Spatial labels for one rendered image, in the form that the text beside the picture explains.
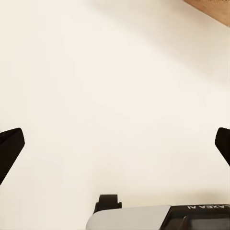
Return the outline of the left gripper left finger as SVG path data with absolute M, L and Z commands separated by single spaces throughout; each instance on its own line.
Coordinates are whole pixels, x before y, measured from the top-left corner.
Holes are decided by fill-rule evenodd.
M 0 184 L 24 146 L 24 135 L 20 127 L 0 133 Z

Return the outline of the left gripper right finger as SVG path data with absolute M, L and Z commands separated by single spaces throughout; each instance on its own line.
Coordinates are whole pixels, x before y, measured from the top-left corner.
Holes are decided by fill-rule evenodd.
M 230 166 L 230 129 L 223 127 L 218 129 L 215 145 Z

